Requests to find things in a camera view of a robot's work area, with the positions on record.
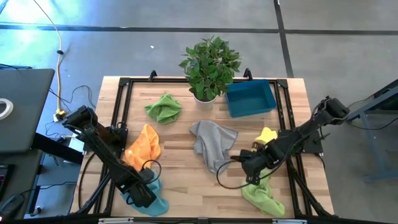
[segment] potted plant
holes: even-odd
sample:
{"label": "potted plant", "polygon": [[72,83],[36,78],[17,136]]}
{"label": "potted plant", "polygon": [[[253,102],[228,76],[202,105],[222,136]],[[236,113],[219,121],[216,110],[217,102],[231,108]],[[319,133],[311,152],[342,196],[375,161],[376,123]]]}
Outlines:
{"label": "potted plant", "polygon": [[180,63],[189,81],[193,97],[201,110],[210,110],[217,96],[228,91],[235,72],[241,65],[239,53],[219,37],[202,39],[193,49],[186,48],[187,59]]}

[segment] white flower pot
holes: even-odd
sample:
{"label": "white flower pot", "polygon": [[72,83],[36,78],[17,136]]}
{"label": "white flower pot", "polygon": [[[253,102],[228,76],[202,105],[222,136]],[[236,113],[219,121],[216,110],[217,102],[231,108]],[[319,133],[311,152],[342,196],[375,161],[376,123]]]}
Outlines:
{"label": "white flower pot", "polygon": [[211,110],[213,108],[213,104],[216,101],[218,96],[216,96],[214,99],[212,99],[211,101],[208,102],[202,102],[200,100],[198,100],[195,95],[193,96],[193,98],[195,99],[196,103],[197,103],[197,107],[199,108],[199,110]]}

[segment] orange cloth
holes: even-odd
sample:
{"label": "orange cloth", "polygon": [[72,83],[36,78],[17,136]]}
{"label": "orange cloth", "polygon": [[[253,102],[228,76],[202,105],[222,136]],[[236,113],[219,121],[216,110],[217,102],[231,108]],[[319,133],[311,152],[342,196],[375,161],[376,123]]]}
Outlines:
{"label": "orange cloth", "polygon": [[[123,161],[140,171],[145,161],[157,159],[159,155],[159,136],[151,125],[145,124],[137,140],[124,151]],[[147,162],[145,167],[150,168],[150,164]]]}

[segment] laptop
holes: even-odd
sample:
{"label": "laptop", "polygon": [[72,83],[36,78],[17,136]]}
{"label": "laptop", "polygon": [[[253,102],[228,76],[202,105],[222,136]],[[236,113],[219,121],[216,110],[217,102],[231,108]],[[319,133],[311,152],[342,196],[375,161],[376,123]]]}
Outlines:
{"label": "laptop", "polygon": [[53,76],[53,69],[0,70],[0,98],[14,105],[0,120],[0,153],[30,149]]}

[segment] white tape roll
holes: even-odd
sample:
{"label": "white tape roll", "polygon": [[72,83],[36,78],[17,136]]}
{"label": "white tape roll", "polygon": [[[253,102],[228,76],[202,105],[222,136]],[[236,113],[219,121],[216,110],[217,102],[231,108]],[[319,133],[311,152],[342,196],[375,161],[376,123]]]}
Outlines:
{"label": "white tape roll", "polygon": [[7,118],[8,115],[11,114],[14,105],[12,104],[11,101],[2,98],[0,98],[0,104],[6,104],[6,109],[2,113],[0,113],[0,120],[2,120],[4,118]]}

